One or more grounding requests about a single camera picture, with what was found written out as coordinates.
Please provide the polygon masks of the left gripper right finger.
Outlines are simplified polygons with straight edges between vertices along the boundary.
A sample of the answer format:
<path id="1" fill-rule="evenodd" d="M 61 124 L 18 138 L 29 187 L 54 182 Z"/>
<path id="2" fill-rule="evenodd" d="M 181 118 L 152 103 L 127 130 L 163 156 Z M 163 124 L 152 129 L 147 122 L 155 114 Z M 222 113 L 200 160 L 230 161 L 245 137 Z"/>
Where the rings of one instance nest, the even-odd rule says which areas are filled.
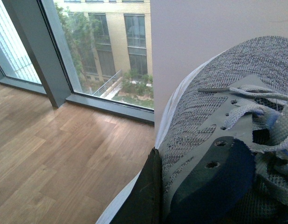
<path id="1" fill-rule="evenodd" d="M 254 155 L 241 140 L 217 138 L 175 191 L 166 224 L 211 224 L 252 187 Z"/>

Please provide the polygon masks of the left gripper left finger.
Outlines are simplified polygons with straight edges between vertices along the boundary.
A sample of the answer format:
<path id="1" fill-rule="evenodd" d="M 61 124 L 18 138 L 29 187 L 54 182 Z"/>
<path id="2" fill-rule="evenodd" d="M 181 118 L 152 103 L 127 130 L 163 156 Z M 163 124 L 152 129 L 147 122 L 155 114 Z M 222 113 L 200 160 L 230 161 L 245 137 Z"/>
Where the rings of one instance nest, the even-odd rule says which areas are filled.
<path id="1" fill-rule="evenodd" d="M 153 148 L 130 195 L 111 220 L 112 224 L 158 224 L 161 219 L 162 163 Z"/>

